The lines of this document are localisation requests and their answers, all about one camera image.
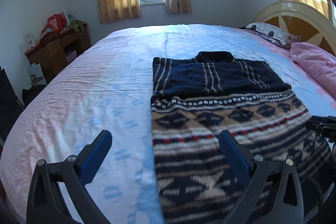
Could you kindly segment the navy patterned knit sweater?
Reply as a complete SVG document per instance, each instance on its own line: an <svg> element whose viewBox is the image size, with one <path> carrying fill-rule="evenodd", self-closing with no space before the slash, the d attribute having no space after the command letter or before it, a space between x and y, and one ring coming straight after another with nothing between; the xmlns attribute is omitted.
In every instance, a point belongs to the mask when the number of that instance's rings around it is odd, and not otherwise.
<svg viewBox="0 0 336 224"><path fill-rule="evenodd" d="M265 61L153 59L151 137L166 223L302 223L335 180L326 139Z"/></svg>

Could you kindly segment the pink folded quilt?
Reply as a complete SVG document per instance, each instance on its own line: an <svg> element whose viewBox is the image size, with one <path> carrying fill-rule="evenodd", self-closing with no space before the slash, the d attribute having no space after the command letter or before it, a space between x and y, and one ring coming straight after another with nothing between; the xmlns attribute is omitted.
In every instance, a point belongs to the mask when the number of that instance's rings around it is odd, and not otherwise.
<svg viewBox="0 0 336 224"><path fill-rule="evenodd" d="M293 43L291 59L335 98L335 56L306 42Z"/></svg>

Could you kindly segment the white patterned pillow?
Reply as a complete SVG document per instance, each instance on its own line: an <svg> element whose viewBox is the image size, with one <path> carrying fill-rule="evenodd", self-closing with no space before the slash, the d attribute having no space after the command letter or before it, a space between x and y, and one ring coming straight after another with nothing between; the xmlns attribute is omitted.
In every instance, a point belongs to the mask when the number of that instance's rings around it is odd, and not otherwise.
<svg viewBox="0 0 336 224"><path fill-rule="evenodd" d="M268 23L255 22L245 27L246 30L261 36L271 44L280 48L291 49L293 43L300 43L301 36L292 35L280 27Z"/></svg>

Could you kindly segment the cream wooden headboard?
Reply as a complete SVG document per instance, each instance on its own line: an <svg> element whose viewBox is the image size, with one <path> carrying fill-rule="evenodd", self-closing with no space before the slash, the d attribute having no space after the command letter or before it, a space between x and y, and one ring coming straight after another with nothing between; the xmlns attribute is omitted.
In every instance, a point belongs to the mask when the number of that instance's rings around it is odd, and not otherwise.
<svg viewBox="0 0 336 224"><path fill-rule="evenodd" d="M273 24L335 55L335 26L322 13L302 2L279 1L260 11L253 20Z"/></svg>

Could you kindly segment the black bag on floor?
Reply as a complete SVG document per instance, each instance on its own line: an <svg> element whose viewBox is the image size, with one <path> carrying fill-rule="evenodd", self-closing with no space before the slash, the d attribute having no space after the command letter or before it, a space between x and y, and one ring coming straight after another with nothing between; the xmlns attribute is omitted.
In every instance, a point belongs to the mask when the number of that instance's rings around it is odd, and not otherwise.
<svg viewBox="0 0 336 224"><path fill-rule="evenodd" d="M35 85L31 88L22 90L22 99L24 106L27 107L46 87L47 85Z"/></svg>

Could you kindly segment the white paper bag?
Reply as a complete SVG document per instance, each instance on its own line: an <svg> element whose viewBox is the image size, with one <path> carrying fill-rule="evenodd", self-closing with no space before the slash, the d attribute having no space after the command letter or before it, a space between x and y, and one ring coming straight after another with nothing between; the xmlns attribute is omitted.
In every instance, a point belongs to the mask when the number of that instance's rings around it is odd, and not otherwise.
<svg viewBox="0 0 336 224"><path fill-rule="evenodd" d="M30 67L28 68L28 71L31 80L31 86L47 84L47 81L43 75L40 64L36 63L31 64Z"/></svg>

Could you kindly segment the blue pink bed sheet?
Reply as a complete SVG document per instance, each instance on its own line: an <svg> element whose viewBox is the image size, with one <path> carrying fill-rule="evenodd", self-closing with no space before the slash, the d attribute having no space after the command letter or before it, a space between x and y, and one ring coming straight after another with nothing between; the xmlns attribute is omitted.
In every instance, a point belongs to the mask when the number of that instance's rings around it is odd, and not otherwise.
<svg viewBox="0 0 336 224"><path fill-rule="evenodd" d="M42 90L5 141L1 181L19 222L26 223L37 162L64 161L107 130L112 147L86 186L92 200L110 223L166 223L151 137L153 59L188 60L200 52L265 61L311 116L335 115L335 99L291 61L290 53L252 31L192 24L113 32Z"/></svg>

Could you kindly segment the dark wooden desk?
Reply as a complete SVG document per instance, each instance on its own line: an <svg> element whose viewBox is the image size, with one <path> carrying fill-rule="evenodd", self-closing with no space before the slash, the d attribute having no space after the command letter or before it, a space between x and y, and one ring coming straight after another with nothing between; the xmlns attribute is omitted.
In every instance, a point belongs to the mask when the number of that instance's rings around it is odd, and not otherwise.
<svg viewBox="0 0 336 224"><path fill-rule="evenodd" d="M87 24L84 33L73 28L62 34L50 35L25 52L30 64L39 64L47 83L50 83L68 64L70 57L79 57L91 47Z"/></svg>

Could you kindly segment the red gift bag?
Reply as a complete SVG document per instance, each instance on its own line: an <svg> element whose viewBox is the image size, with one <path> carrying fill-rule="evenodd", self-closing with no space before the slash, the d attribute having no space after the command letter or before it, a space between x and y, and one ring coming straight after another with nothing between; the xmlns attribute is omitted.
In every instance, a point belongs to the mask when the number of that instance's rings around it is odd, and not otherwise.
<svg viewBox="0 0 336 224"><path fill-rule="evenodd" d="M54 14L47 19L47 25L52 32L61 32L67 25L67 20L64 14Z"/></svg>

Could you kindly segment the green plant on desk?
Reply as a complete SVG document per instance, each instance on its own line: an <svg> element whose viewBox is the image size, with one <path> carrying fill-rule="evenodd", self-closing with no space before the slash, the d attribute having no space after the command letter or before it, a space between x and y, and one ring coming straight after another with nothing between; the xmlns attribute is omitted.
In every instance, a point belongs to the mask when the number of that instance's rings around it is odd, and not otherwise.
<svg viewBox="0 0 336 224"><path fill-rule="evenodd" d="M70 22L69 28L75 30L75 32L78 32L80 35L83 35L85 32L85 25L86 23L81 20L75 19Z"/></svg>

